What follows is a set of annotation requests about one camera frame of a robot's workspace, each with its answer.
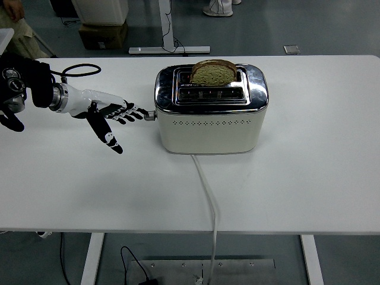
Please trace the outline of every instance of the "bread crust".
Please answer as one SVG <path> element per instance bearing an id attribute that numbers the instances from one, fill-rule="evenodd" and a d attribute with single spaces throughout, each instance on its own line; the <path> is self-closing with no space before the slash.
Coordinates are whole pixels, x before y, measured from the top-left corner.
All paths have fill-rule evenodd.
<path id="1" fill-rule="evenodd" d="M 208 59 L 208 60 L 205 60 L 205 61 L 198 62 L 197 64 L 195 64 L 192 67 L 191 76 L 190 76 L 190 82 L 193 83 L 193 76 L 194 76 L 194 74 L 197 73 L 197 71 L 200 68 L 202 68 L 202 67 L 209 67 L 209 66 L 212 66 L 212 65 L 220 65 L 220 66 L 223 66 L 223 67 L 226 67 L 226 68 L 230 69 L 233 72 L 233 78 L 234 79 L 232 81 L 236 80 L 236 74 L 237 74 L 238 71 L 236 69 L 236 65 L 235 64 L 233 64 L 230 61 L 225 61 L 224 59 Z"/>

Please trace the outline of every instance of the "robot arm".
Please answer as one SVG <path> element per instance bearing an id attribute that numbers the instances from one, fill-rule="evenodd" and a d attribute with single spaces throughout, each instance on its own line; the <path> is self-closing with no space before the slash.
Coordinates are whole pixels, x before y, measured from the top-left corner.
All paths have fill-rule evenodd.
<path id="1" fill-rule="evenodd" d="M 13 131 L 24 125 L 14 115 L 24 109 L 26 87 L 31 88 L 33 104 L 57 113 L 87 119 L 98 138 L 117 153 L 117 143 L 106 119 L 125 124 L 142 119 L 148 112 L 123 98 L 95 90 L 77 90 L 66 83 L 53 83 L 50 66 L 12 54 L 0 57 L 0 123 Z"/>

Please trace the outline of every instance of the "desk frame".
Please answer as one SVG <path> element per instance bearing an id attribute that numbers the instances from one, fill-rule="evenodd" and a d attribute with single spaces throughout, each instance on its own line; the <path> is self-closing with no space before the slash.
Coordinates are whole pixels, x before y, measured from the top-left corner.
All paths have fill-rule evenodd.
<path id="1" fill-rule="evenodd" d="M 129 54 L 168 54 L 168 53 L 210 53 L 209 46 L 178 46 L 174 47 L 173 22 L 169 0 L 159 0 L 163 47 L 130 47 Z"/>
<path id="2" fill-rule="evenodd" d="M 105 233 L 92 233 L 81 285 L 95 285 Z M 300 235 L 310 285 L 324 285 L 314 235 Z"/>

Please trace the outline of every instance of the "toaster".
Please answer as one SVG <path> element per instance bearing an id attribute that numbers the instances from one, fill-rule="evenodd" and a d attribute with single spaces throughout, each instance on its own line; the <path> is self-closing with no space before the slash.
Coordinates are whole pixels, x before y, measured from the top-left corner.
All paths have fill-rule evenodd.
<path id="1" fill-rule="evenodd" d="M 179 154 L 229 154 L 253 149 L 269 102 L 260 69 L 236 64 L 222 87 L 190 83 L 193 65 L 169 66 L 156 78 L 154 102 L 163 146 Z"/>

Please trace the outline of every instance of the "table surface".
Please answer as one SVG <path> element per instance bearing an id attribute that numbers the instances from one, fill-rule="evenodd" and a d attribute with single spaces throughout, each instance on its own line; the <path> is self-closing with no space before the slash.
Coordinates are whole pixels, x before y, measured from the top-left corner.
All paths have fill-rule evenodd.
<path id="1" fill-rule="evenodd" d="M 14 35 L 14 30 L 12 28 L 0 28 L 0 55 L 5 51 L 8 43 L 11 41 Z"/>
<path id="2" fill-rule="evenodd" d="M 154 109 L 166 66 L 207 57 L 44 59 L 102 72 L 77 89 Z M 219 232 L 380 233 L 380 59 L 374 56 L 225 57 L 260 68 L 270 103 L 257 146 L 198 156 L 217 204 Z M 190 156 L 168 153 L 158 122 L 120 125 L 119 155 L 86 120 L 38 109 L 29 94 L 22 133 L 0 128 L 0 229 L 209 232 L 211 210 Z"/>

